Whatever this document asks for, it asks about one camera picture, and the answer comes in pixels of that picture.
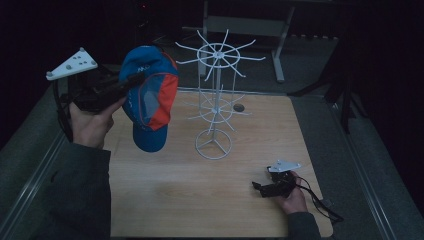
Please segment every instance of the white wire rack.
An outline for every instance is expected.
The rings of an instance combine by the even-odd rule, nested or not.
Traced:
[[[237,64],[241,59],[252,60],[252,61],[261,61],[263,58],[249,58],[242,57],[239,50],[245,47],[252,45],[255,40],[245,44],[240,47],[233,47],[229,44],[226,44],[228,37],[228,30],[225,34],[225,37],[222,43],[209,43],[199,31],[197,34],[203,40],[204,45],[199,49],[183,46],[179,43],[176,43],[177,46],[188,49],[191,51],[196,51],[196,59],[188,61],[176,61],[178,64],[189,64],[197,62],[198,64],[203,64],[206,67],[209,67],[209,71],[204,79],[208,81],[212,78],[212,90],[206,91],[201,88],[201,77],[198,75],[199,81],[199,102],[186,103],[188,105],[197,106],[199,110],[199,115],[191,117],[194,118],[203,118],[205,121],[209,122],[209,128],[200,132],[196,138],[196,150],[197,152],[207,159],[221,159],[227,156],[232,148],[231,137],[223,130],[217,128],[217,124],[226,123],[231,130],[235,131],[234,127],[231,126],[229,120],[233,114],[249,115],[250,113],[236,112],[234,111],[234,103],[243,98],[244,95],[234,99],[234,87],[235,80],[237,75],[241,77],[246,77],[237,70]],[[226,100],[222,98],[222,93],[224,86],[221,84],[221,71],[224,68],[231,68],[234,70],[233,76],[233,85],[231,91],[231,99]]]

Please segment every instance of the cap brim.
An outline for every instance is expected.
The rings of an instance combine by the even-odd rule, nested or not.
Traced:
[[[168,134],[168,125],[156,131],[144,131],[137,124],[133,125],[134,142],[145,152],[157,152],[163,148]]]

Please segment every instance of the white triangular tracker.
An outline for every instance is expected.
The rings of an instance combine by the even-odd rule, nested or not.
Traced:
[[[274,165],[272,165],[268,169],[268,171],[269,172],[286,172],[286,171],[294,170],[300,167],[302,167],[300,163],[286,162],[284,160],[279,159]]]
[[[47,80],[56,80],[64,78],[70,75],[74,75],[80,72],[85,72],[91,69],[97,68],[97,63],[94,59],[84,50],[80,50],[75,53],[72,57],[66,60],[64,63],[59,65],[55,70],[47,72]]]

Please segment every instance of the black controller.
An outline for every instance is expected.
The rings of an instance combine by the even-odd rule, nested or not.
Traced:
[[[82,111],[99,113],[144,80],[144,72],[130,75],[126,81],[119,81],[118,76],[99,76],[93,71],[78,74],[77,79],[68,81],[70,100]]]
[[[274,183],[263,186],[259,183],[252,182],[253,187],[259,190],[264,198],[276,196],[288,197],[296,187],[296,177],[290,171],[270,172],[270,168],[268,167],[267,169]]]

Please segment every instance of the cap logo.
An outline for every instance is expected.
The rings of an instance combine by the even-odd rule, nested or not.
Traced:
[[[150,65],[140,66],[140,67],[138,67],[138,69],[137,69],[137,73],[139,73],[139,72],[143,72],[144,70],[149,69],[149,68],[150,68]]]

